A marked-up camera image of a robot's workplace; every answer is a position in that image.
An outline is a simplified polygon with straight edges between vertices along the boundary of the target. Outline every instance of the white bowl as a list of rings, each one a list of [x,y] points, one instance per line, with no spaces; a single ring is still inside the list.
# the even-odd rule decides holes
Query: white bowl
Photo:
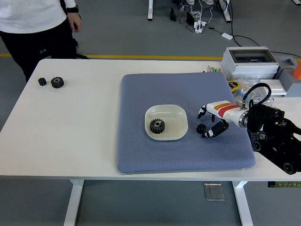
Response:
[[[165,129],[160,134],[151,131],[151,121],[161,119],[165,123]],[[188,130],[187,115],[178,105],[155,105],[145,113],[145,131],[155,140],[178,140]]]

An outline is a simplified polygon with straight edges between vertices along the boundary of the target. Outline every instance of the orange object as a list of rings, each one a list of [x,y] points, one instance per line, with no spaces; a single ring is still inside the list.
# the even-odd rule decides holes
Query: orange object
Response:
[[[296,79],[301,79],[301,63],[299,63],[296,70],[293,72],[293,77]]]

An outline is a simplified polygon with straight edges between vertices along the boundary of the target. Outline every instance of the white electrical box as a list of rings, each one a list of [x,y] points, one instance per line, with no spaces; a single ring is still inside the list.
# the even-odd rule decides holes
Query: white electrical box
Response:
[[[228,80],[272,79],[278,67],[267,47],[227,47],[222,58]]]

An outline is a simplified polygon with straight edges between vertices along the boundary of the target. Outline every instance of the blue cushion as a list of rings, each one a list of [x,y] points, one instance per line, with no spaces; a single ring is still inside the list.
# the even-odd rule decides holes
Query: blue cushion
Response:
[[[235,103],[223,73],[129,74],[121,81],[117,166],[120,172],[166,170],[239,169],[255,165],[247,131],[229,124],[227,131],[213,138],[201,138],[200,123],[207,129],[207,113],[197,119],[205,104],[228,100]],[[146,111],[154,105],[178,105],[188,120],[184,137],[157,141],[144,128]]]

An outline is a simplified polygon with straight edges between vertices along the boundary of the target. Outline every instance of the gear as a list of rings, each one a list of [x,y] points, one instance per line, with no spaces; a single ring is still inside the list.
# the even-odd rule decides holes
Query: gear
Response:
[[[207,129],[206,125],[201,123],[197,127],[197,132],[199,134],[205,134],[206,133],[206,129]]]
[[[53,88],[61,88],[64,85],[64,80],[61,77],[55,77],[51,80]]]
[[[161,119],[154,119],[150,122],[150,129],[155,134],[160,134],[165,129],[165,123]]]
[[[38,82],[41,86],[45,86],[47,84],[46,79],[45,78],[39,78]]]

